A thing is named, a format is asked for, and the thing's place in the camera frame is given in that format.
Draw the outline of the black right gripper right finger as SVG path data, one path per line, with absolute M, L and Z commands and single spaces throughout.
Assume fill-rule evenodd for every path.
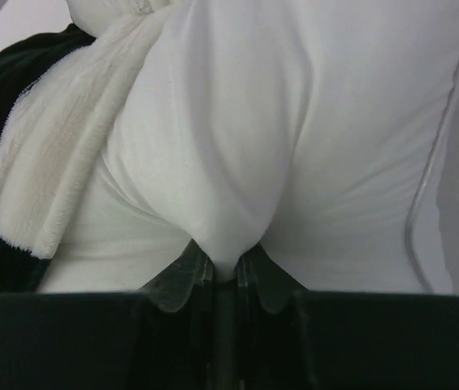
M 246 389 L 459 389 L 459 297 L 310 291 L 260 246 L 236 286 Z

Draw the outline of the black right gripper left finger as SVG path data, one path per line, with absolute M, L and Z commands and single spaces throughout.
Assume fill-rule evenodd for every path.
M 213 285 L 190 243 L 135 292 L 0 294 L 0 389 L 204 389 Z

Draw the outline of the white pillow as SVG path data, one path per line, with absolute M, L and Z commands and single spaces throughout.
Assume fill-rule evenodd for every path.
M 187 1 L 117 115 L 41 283 L 141 287 L 190 241 L 307 288 L 451 290 L 404 228 L 459 65 L 459 1 Z

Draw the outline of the black white checkered pillowcase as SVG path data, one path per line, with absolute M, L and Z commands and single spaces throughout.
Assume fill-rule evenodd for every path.
M 174 1 L 70 1 L 0 52 L 0 293 L 37 290 Z

